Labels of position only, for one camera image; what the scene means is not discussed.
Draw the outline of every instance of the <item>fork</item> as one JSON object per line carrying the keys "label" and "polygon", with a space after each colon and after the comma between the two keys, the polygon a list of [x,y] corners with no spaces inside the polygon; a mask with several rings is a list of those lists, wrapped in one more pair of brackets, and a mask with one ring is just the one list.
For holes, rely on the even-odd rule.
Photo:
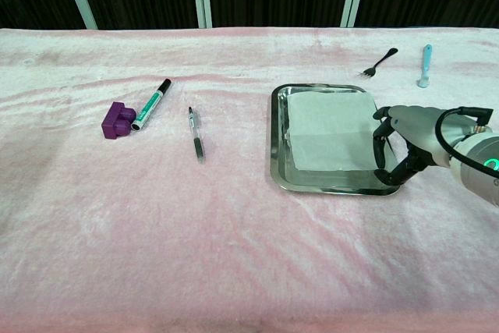
{"label": "fork", "polygon": [[374,64],[373,67],[371,68],[367,68],[366,70],[364,70],[362,73],[359,73],[360,76],[367,76],[367,77],[372,77],[376,74],[376,67],[378,65],[381,64],[381,62],[383,62],[384,60],[386,60],[387,58],[389,58],[390,56],[392,55],[395,55],[396,53],[398,52],[398,49],[397,48],[390,48],[387,52],[387,54],[385,56],[383,56],[383,58],[377,62],[376,64]]}

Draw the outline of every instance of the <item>pen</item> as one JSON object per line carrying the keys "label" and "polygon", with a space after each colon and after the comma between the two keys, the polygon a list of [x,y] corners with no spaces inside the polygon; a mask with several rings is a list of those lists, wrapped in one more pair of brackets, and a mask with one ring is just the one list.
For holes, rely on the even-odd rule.
{"label": "pen", "polygon": [[196,156],[199,163],[202,163],[204,160],[203,154],[203,145],[201,144],[200,135],[197,132],[197,123],[195,119],[194,111],[191,107],[189,107],[189,124],[190,129],[193,132],[194,137],[194,148],[196,149]]}
{"label": "pen", "polygon": [[140,114],[136,117],[135,121],[132,122],[133,130],[141,130],[142,127],[146,125],[147,119],[149,118],[150,114],[153,113],[157,103],[159,103],[159,101],[163,98],[163,95],[170,87],[170,84],[172,84],[172,82],[167,78],[154,92],[153,96],[150,97],[149,101],[142,108],[142,111],[140,111]]}

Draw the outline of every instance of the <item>pink fuzzy tablecloth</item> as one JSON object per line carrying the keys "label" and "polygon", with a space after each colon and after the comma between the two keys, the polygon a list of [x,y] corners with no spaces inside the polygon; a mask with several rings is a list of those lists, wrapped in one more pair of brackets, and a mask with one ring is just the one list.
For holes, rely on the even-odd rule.
{"label": "pink fuzzy tablecloth", "polygon": [[[487,29],[0,30],[0,332],[499,331],[499,208],[436,167],[390,197],[290,193],[267,136],[285,83],[499,109],[498,57]],[[165,77],[106,140],[109,105]]]}

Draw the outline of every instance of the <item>white paper towel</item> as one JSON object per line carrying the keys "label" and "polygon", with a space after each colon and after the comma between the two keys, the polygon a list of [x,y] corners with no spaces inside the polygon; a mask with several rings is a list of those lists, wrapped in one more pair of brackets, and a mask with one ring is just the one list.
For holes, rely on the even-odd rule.
{"label": "white paper towel", "polygon": [[380,123],[368,93],[307,91],[288,96],[289,136],[295,166],[307,171],[377,168],[373,131]]}

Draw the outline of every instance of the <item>black marker cap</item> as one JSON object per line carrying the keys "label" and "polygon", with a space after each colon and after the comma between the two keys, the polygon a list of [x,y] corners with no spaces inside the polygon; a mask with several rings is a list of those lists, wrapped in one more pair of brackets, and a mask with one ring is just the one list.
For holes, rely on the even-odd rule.
{"label": "black marker cap", "polygon": [[166,90],[168,90],[168,88],[170,87],[171,84],[172,84],[172,81],[169,78],[167,78],[165,81],[163,81],[161,86],[159,86],[158,90],[164,94],[166,92]]}

